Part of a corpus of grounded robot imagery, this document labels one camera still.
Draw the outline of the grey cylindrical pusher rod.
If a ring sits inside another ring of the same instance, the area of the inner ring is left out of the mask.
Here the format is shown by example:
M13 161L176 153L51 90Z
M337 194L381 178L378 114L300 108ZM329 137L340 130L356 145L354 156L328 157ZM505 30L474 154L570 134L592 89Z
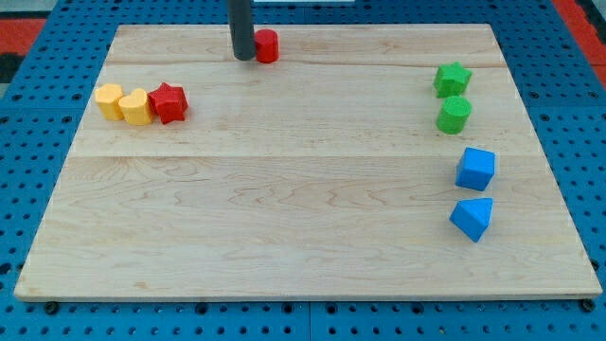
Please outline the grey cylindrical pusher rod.
M249 61L256 56L251 1L227 0L226 9L234 56L240 61Z

